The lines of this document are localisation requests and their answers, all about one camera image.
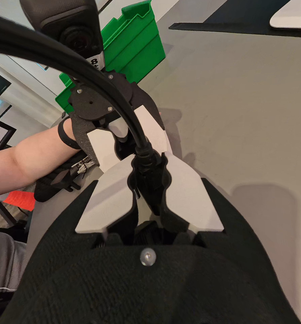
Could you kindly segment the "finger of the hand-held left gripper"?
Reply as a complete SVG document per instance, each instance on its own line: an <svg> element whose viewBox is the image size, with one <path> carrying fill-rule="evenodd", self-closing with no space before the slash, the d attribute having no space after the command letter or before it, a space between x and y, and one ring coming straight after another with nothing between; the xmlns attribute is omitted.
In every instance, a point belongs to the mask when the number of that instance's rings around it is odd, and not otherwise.
<svg viewBox="0 0 301 324"><path fill-rule="evenodd" d="M163 152L168 152L168 136L165 130L156 122L153 116L142 105L134 110L144 134L151 143L153 149L161 155Z"/></svg>
<svg viewBox="0 0 301 324"><path fill-rule="evenodd" d="M87 136L103 173L123 160L117 155L116 137L110 130L95 129Z"/></svg>

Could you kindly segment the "flat square power plug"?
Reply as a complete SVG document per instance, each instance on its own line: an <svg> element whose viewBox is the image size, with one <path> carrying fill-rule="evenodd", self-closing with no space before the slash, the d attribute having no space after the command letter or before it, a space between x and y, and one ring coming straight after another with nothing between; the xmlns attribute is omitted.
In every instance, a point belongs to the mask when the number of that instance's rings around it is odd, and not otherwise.
<svg viewBox="0 0 301 324"><path fill-rule="evenodd" d="M75 178L79 175L79 167L75 166L71 169L60 172L55 179L51 182L51 186L57 189L65 189L68 192L73 190L80 190L81 186L74 182Z"/></svg>

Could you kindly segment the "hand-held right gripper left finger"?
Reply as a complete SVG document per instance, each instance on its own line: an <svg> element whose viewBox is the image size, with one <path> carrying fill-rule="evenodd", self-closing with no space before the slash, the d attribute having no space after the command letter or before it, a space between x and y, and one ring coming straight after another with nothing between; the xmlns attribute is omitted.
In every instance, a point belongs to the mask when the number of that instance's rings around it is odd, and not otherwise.
<svg viewBox="0 0 301 324"><path fill-rule="evenodd" d="M114 225L133 213L136 209L132 165L135 158L131 154L99 178L75 228L76 233L99 233L107 237Z"/></svg>

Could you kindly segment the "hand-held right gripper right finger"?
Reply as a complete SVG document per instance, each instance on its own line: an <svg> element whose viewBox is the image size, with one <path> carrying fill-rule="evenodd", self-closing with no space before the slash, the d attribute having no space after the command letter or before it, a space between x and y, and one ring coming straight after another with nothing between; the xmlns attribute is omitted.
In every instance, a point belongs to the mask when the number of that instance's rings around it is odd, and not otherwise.
<svg viewBox="0 0 301 324"><path fill-rule="evenodd" d="M170 152L162 153L161 224L171 233L223 232L199 174Z"/></svg>

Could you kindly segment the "black bumpy wrist rest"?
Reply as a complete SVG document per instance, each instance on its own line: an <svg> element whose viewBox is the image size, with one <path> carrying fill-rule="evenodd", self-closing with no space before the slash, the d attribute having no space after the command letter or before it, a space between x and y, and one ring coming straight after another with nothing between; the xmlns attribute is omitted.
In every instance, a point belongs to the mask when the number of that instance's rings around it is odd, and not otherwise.
<svg viewBox="0 0 301 324"><path fill-rule="evenodd" d="M54 188L51 186L51 182L55 179L55 177L62 171L71 169L72 165L78 163L81 160L89 159L92 160L84 151L80 150L74 156L70 157L67 161L62 163L60 166L56 167L53 171L51 171L48 175L43 176L42 178L36 181L34 197L38 202L46 202L55 196L60 189Z"/></svg>

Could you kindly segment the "person's grey clothing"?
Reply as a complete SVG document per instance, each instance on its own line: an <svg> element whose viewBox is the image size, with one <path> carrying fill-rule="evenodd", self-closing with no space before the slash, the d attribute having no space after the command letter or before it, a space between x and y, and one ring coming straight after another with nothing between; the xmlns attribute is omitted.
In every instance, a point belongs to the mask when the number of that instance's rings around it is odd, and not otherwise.
<svg viewBox="0 0 301 324"><path fill-rule="evenodd" d="M25 269L28 234L14 226L0 228L0 300L18 289Z"/></svg>

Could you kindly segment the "green plastic bin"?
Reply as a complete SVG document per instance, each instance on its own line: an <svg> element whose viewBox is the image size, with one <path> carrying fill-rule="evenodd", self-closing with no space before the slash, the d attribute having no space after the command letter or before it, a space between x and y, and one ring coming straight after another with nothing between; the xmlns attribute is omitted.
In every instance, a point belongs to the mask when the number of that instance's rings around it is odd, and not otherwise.
<svg viewBox="0 0 301 324"><path fill-rule="evenodd" d="M164 58L151 1L142 1L121 9L100 30L94 1L52 3L49 18L38 29L83 57L98 70L124 74L130 83L138 83Z"/></svg>

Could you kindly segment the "person's left forearm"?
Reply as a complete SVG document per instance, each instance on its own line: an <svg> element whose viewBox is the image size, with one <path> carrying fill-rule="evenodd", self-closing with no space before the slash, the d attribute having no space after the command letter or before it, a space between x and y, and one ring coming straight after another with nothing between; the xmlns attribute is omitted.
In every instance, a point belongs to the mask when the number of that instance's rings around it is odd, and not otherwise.
<svg viewBox="0 0 301 324"><path fill-rule="evenodd" d="M78 150L66 145L57 127L36 133L0 151L0 195L27 187L46 176Z"/></svg>

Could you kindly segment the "black wristband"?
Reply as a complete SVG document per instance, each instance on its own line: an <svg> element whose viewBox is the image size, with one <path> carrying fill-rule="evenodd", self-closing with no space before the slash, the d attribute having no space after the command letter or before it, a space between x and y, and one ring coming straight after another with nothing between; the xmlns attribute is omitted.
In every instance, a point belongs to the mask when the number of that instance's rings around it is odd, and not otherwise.
<svg viewBox="0 0 301 324"><path fill-rule="evenodd" d="M81 150L81 147L79 146L79 144L76 142L76 140L73 140L72 138L70 138L65 130L64 130L64 123L65 121L67 121L68 119L70 119L69 116L67 116L64 120L62 120L59 124L58 124L58 135L60 140L67 145L68 147L75 149L75 150Z"/></svg>

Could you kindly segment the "red object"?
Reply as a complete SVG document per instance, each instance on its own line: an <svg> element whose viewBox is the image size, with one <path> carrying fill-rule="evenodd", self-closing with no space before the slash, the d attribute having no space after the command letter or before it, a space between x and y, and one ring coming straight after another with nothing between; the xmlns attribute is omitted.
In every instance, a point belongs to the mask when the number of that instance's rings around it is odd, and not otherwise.
<svg viewBox="0 0 301 324"><path fill-rule="evenodd" d="M25 191L12 191L2 194L0 201L28 211L34 210L36 202L34 193Z"/></svg>

